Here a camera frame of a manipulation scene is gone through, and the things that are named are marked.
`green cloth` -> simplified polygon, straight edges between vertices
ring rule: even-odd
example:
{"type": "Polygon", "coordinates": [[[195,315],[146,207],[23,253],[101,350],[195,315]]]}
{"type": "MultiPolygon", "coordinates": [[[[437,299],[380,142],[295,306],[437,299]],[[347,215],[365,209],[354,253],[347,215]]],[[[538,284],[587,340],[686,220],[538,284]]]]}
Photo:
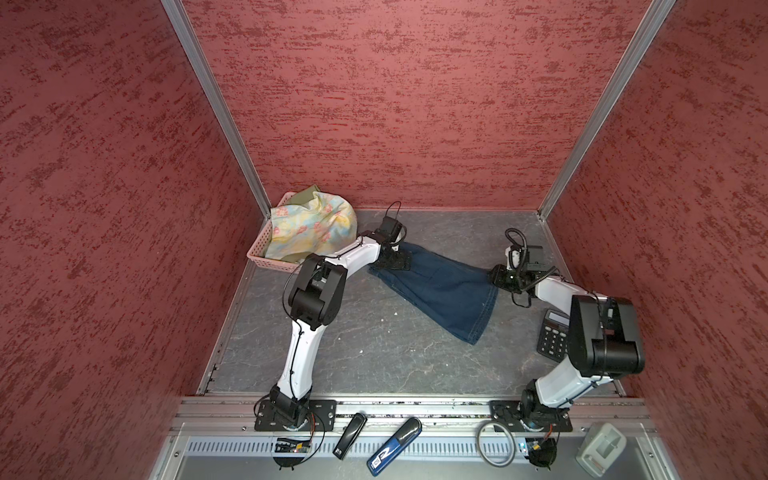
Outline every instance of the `green cloth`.
{"type": "Polygon", "coordinates": [[[298,194],[293,195],[288,201],[286,202],[286,205],[304,205],[305,203],[309,202],[314,198],[314,195],[312,195],[313,192],[319,192],[320,189],[317,187],[317,185],[313,185],[312,187],[305,188],[304,190],[301,190],[298,194]]]}
{"type": "Polygon", "coordinates": [[[284,256],[280,260],[282,260],[283,262],[299,263],[305,258],[307,258],[310,253],[312,252],[291,253],[290,255],[284,256]]]}

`calculator keypad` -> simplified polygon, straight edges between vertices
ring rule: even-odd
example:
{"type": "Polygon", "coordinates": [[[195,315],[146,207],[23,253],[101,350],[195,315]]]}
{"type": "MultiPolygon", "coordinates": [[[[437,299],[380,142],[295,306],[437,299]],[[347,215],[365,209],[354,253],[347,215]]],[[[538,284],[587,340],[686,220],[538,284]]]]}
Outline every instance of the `calculator keypad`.
{"type": "Polygon", "coordinates": [[[545,319],[541,325],[541,333],[538,337],[536,350],[543,356],[560,362],[568,354],[565,341],[567,338],[567,326],[545,319]]]}

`pink plastic basket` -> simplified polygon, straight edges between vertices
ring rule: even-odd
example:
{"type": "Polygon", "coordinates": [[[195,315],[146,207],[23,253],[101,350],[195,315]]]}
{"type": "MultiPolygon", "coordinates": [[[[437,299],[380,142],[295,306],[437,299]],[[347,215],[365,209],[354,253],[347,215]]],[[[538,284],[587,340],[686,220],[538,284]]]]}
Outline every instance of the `pink plastic basket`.
{"type": "MultiPolygon", "coordinates": [[[[296,192],[287,192],[285,195],[283,195],[283,198],[280,199],[280,203],[278,203],[277,206],[282,207],[295,194],[296,192]]],[[[250,250],[248,250],[248,258],[253,260],[257,266],[262,266],[271,270],[279,270],[281,272],[293,272],[299,265],[298,263],[283,262],[282,260],[271,260],[269,258],[263,257],[263,255],[266,253],[266,248],[270,245],[271,241],[272,220],[267,220],[264,224],[264,228],[262,228],[259,232],[259,236],[256,237],[256,241],[253,242],[250,250]]]]}

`gray mat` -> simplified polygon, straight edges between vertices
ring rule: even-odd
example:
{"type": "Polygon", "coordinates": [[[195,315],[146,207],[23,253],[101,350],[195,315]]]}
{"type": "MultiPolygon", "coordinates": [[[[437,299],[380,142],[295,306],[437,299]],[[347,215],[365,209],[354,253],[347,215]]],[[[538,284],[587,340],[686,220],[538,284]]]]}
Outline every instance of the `gray mat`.
{"type": "MultiPolygon", "coordinates": [[[[377,227],[381,212],[358,212],[359,230],[377,227]]],[[[502,263],[507,227],[550,249],[533,213],[401,212],[408,241],[443,256],[490,269],[502,263]]],[[[287,273],[257,269],[212,392],[267,392],[290,342],[280,305],[287,273]]],[[[313,373],[319,393],[519,395],[555,362],[535,352],[547,304],[515,306],[499,293],[488,328],[475,346],[456,339],[380,280],[360,270],[346,283],[341,311],[328,326],[313,373]]]]}

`red wall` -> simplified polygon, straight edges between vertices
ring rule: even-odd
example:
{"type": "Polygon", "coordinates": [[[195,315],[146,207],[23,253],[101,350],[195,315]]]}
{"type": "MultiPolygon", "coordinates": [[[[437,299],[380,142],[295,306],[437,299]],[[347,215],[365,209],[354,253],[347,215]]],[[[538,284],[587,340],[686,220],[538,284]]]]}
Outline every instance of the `red wall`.
{"type": "Polygon", "coordinates": [[[649,0],[188,0],[273,203],[538,208],[649,0]]]}
{"type": "Polygon", "coordinates": [[[0,478],[134,478],[257,208],[159,1],[0,7],[0,478]]]}
{"type": "Polygon", "coordinates": [[[678,0],[551,216],[576,280],[631,298],[684,478],[768,472],[768,5],[678,0]]]}

